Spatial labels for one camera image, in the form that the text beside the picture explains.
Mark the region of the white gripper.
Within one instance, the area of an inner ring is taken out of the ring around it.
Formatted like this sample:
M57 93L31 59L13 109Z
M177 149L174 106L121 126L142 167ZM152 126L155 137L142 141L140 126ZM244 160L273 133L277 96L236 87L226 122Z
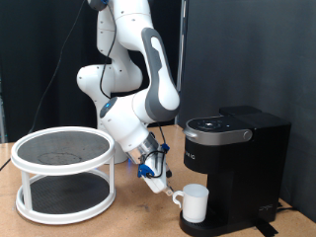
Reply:
M155 194L166 193L168 197L174 190L167 185L165 153L155 151L140 165L140 175L151 191Z

